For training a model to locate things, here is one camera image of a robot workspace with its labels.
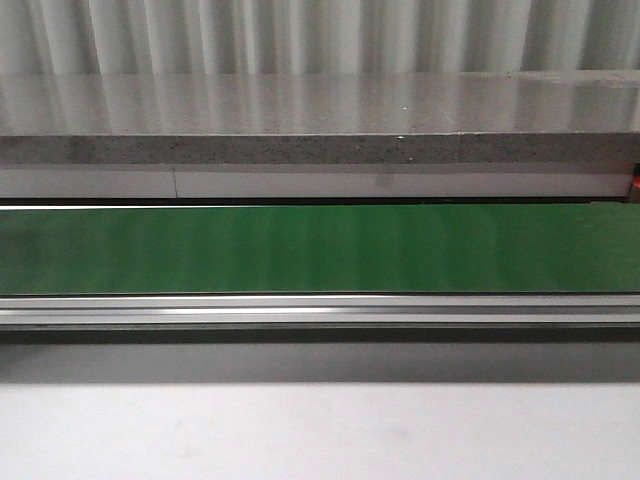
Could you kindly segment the green conveyor belt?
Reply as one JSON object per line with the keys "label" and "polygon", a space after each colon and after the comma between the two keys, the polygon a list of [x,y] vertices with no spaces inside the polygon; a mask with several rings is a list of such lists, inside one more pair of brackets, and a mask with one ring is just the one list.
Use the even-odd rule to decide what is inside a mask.
{"label": "green conveyor belt", "polygon": [[6,210],[5,295],[635,293],[635,204]]}

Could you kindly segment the grey speckled stone counter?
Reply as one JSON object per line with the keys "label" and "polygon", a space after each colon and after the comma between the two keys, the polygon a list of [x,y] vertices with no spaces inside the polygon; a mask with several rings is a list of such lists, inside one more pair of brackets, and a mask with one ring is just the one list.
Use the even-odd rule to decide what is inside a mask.
{"label": "grey speckled stone counter", "polygon": [[7,75],[6,201],[628,201],[632,71]]}

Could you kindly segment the orange red object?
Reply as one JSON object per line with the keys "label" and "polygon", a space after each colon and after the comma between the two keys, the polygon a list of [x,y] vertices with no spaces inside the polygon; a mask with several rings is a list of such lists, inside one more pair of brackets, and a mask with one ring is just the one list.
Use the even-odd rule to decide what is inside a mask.
{"label": "orange red object", "polygon": [[636,164],[634,167],[628,201],[630,203],[640,202],[640,165],[639,164]]}

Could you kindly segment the white pleated curtain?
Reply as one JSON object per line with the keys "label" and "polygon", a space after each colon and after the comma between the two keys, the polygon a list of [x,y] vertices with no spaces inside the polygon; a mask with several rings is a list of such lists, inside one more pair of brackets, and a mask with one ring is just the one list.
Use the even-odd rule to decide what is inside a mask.
{"label": "white pleated curtain", "polygon": [[635,1],[5,1],[3,74],[622,70]]}

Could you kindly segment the aluminium conveyor frame rail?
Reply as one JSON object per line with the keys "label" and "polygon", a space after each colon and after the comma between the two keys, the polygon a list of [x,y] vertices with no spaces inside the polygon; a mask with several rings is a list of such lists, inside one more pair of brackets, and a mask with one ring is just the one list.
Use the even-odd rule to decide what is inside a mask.
{"label": "aluminium conveyor frame rail", "polygon": [[635,343],[635,294],[20,296],[5,344]]}

